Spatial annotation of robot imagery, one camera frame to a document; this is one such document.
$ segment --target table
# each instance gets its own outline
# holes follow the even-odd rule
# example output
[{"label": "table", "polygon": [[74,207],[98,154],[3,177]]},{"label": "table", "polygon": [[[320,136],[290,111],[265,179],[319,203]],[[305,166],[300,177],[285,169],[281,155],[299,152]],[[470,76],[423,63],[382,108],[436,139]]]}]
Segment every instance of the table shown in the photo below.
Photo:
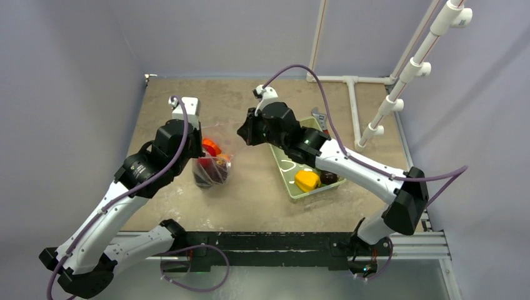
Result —
[{"label": "table", "polygon": [[[247,109],[256,105],[252,90],[263,82],[261,79],[151,78],[129,154],[136,153],[142,144],[154,139],[156,129],[171,118],[169,96],[197,97],[202,105],[203,134],[207,136],[215,129],[212,126],[220,124],[217,128],[226,132],[225,138],[230,144],[227,147],[237,148],[233,173],[226,185],[215,191],[203,191],[194,184],[188,165],[122,230],[148,231],[161,220],[173,218],[189,231],[352,231],[362,217],[383,207],[383,202],[375,195],[349,181],[335,190],[308,196],[296,204],[290,201],[269,146],[244,147],[235,133],[239,123],[244,121]],[[325,82],[323,85],[337,130],[345,145],[353,149],[348,89],[341,83]],[[271,86],[298,119],[310,116],[315,106],[319,111],[325,111],[314,83],[276,80]],[[356,85],[361,132],[385,96],[382,84]],[[370,140],[363,155],[406,169],[394,117],[390,115],[382,125],[384,135]]]}]

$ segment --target red object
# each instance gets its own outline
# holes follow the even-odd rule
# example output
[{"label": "red object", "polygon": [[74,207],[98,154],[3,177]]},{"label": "red object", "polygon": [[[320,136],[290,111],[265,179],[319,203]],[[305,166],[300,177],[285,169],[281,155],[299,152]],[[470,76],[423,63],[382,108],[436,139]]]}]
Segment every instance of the red object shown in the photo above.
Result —
[{"label": "red object", "polygon": [[209,146],[207,144],[202,144],[202,148],[210,154],[210,156],[216,156],[215,149],[212,146]]},{"label": "red object", "polygon": [[219,148],[219,146],[217,146],[217,144],[211,139],[202,139],[202,146],[209,146],[214,149],[214,154],[212,154],[212,156],[217,156],[221,153],[221,148]]}]

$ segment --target pipe fitting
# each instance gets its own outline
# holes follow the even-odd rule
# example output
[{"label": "pipe fitting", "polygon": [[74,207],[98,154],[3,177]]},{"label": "pipe fitting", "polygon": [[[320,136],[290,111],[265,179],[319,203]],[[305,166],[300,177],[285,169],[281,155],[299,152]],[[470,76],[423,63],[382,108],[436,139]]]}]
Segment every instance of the pipe fitting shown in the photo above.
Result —
[{"label": "pipe fitting", "polygon": [[473,18],[473,10],[471,8],[464,8],[460,14],[454,19],[451,24],[452,28],[465,28]]}]

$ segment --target white wall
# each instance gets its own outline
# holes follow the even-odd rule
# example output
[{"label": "white wall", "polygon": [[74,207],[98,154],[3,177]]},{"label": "white wall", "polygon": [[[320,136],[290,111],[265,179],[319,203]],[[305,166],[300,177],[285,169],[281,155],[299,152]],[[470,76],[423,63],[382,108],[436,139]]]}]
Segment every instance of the white wall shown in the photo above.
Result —
[{"label": "white wall", "polygon": [[2,298],[44,299],[38,255],[103,196],[144,78],[105,0],[3,1],[0,41]]},{"label": "white wall", "polygon": [[[428,174],[469,170],[429,213],[444,229],[465,299],[527,299],[530,287],[530,2],[468,1],[404,92],[414,163]],[[431,184],[433,193],[441,184]]]},{"label": "white wall", "polygon": [[379,77],[392,73],[431,0],[327,3],[317,73]]},{"label": "white wall", "polygon": [[[319,3],[111,0],[142,70],[184,77],[264,77],[288,64],[309,64]],[[317,72],[389,75],[429,4],[328,1]]]}]

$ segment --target yellow object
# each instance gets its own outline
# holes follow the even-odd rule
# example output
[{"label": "yellow object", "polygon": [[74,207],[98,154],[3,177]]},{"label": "yellow object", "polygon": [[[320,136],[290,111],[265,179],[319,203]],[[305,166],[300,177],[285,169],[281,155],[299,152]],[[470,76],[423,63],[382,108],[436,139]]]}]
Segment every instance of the yellow object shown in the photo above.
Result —
[{"label": "yellow object", "polygon": [[305,193],[320,185],[320,176],[315,172],[300,170],[294,175],[294,183]]}]

